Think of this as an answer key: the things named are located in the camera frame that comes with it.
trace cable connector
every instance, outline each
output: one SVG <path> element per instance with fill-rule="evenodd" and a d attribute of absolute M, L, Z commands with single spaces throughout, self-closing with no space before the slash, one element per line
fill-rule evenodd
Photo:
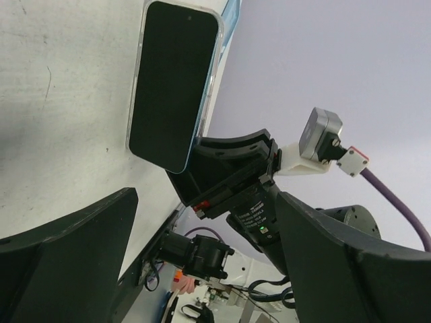
<path fill-rule="evenodd" d="M 347 150 L 347 153 L 337 161 L 337 166 L 339 166 L 346 174 L 351 177 L 355 177 L 359 175 L 362 170 L 367 168 L 369 163 L 370 158 L 365 156 L 355 147 L 351 146 Z"/>

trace phone screen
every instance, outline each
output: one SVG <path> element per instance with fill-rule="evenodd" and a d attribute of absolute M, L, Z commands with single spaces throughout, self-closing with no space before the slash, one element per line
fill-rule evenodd
<path fill-rule="evenodd" d="M 170 172 L 185 169 L 218 28 L 210 13 L 148 7 L 129 137 L 136 156 Z"/>

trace white bracket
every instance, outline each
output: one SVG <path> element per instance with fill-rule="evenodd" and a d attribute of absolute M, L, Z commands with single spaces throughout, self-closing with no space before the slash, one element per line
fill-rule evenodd
<path fill-rule="evenodd" d="M 271 281 L 280 281 L 284 278 L 273 265 L 265 264 L 254 258 L 234 249 L 235 253 L 228 256 L 223 270 L 227 272 L 228 277 L 221 279 L 223 285 L 233 285 L 247 288 L 252 282 L 260 279 L 269 279 Z M 281 293 L 286 288 L 283 286 L 274 286 L 262 284 L 256 287 L 257 291 L 265 294 Z"/>
<path fill-rule="evenodd" d="M 299 154 L 299 144 L 293 143 L 281 149 L 281 169 L 277 175 L 310 175 L 328 172 L 331 163 L 326 164 L 302 158 Z"/>

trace orange tag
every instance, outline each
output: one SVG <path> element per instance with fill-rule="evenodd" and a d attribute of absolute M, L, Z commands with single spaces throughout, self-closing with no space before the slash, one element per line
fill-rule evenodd
<path fill-rule="evenodd" d="M 183 276 L 183 272 L 180 271 L 179 269 L 176 270 L 175 272 L 175 277 L 174 277 L 174 282 L 177 283 L 180 281 L 180 278 Z"/>

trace cable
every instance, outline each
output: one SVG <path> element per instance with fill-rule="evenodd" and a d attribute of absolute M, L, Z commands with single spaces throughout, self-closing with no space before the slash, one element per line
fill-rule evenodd
<path fill-rule="evenodd" d="M 290 308 L 291 310 L 296 308 L 295 301 L 288 301 L 288 299 L 294 299 L 294 292 L 291 287 L 286 288 L 281 293 L 281 302 L 284 307 Z"/>
<path fill-rule="evenodd" d="M 192 234 L 193 232 L 195 232 L 195 231 L 199 231 L 199 230 L 209 231 L 209 232 L 211 232 L 213 235 L 215 235 L 215 236 L 217 237 L 217 239 L 218 239 L 220 242 L 225 243 L 225 242 L 224 242 L 224 240 L 223 240 L 223 238 L 221 237 L 221 235 L 220 235 L 220 234 L 218 234 L 216 230 L 213 230 L 213 229 L 212 229 L 212 228 L 210 228 L 210 227 L 196 227 L 195 229 L 192 229 L 192 230 L 190 230 L 189 232 L 187 232 L 184 236 L 185 236 L 185 237 L 187 237 L 188 235 Z"/>
<path fill-rule="evenodd" d="M 151 269 L 153 270 L 153 274 L 155 274 L 155 280 L 157 280 L 157 284 L 154 288 L 150 288 L 150 283 L 152 283 L 154 280 L 150 280 L 150 276 L 147 274 L 147 276 L 145 276 L 145 279 L 143 281 L 143 285 L 145 286 L 145 288 L 148 291 L 155 291 L 157 289 L 157 287 L 159 287 L 159 283 L 160 283 L 160 276 L 159 276 L 159 272 L 154 264 L 154 262 L 150 262 L 150 266 Z"/>
<path fill-rule="evenodd" d="M 163 269 L 165 262 L 164 261 L 156 261 L 156 272 L 152 272 L 152 274 L 147 278 L 148 284 L 152 283 L 156 279 L 156 274 L 160 274 L 160 271 Z"/>
<path fill-rule="evenodd" d="M 186 312 L 184 312 L 184 308 L 188 308 L 188 309 L 190 309 L 190 310 L 192 310 L 192 311 L 194 311 L 195 313 L 198 313 L 198 314 L 201 313 L 201 309 L 197 308 L 196 306 L 190 305 L 190 304 L 184 305 L 181 308 L 181 312 L 183 313 L 184 316 L 186 316 L 188 319 L 193 320 L 193 321 L 196 322 L 197 319 L 199 318 L 199 316 L 192 316 L 190 314 L 187 314 Z"/>
<path fill-rule="evenodd" d="M 269 318 L 271 320 L 276 321 L 277 323 L 280 323 L 279 320 L 277 320 L 274 316 L 272 316 L 265 308 L 262 308 L 261 306 L 257 305 L 257 303 L 255 301 L 253 301 L 250 296 L 245 295 L 241 290 L 236 289 L 236 288 L 232 288 L 232 291 L 237 294 L 238 296 L 243 296 L 245 298 L 247 298 L 249 301 L 251 301 L 253 303 L 254 306 L 256 306 L 257 308 L 259 308 L 262 312 L 264 312 L 265 314 L 267 314 L 269 316 Z"/>
<path fill-rule="evenodd" d="M 414 215 L 414 213 L 405 205 L 389 188 L 386 187 L 368 168 L 361 171 L 361 175 L 377 189 L 406 219 L 418 233 L 424 250 L 431 252 L 431 237 L 426 231 L 424 225 Z"/>
<path fill-rule="evenodd" d="M 248 286 L 248 289 L 247 289 L 248 295 L 250 296 L 250 298 L 253 301 L 260 301 L 262 303 L 269 303 L 269 302 L 272 302 L 272 301 L 281 301 L 283 303 L 283 305 L 286 306 L 286 304 L 285 304 L 285 302 L 283 302 L 283 300 L 293 299 L 294 298 L 293 291 L 292 291 L 291 287 L 286 288 L 280 294 L 273 294 L 273 295 L 259 295 L 259 294 L 256 294 L 255 288 L 257 286 L 259 286 L 259 285 L 262 285 L 262 284 L 271 284 L 271 285 L 274 285 L 274 286 L 282 286 L 282 285 L 285 285 L 285 284 L 287 284 L 289 282 L 290 282 L 290 280 L 289 280 L 288 277 L 284 277 L 280 281 L 266 281 L 266 280 L 263 280 L 263 279 L 258 280 L 258 281 L 254 281 L 253 283 L 250 284 L 250 286 Z"/>

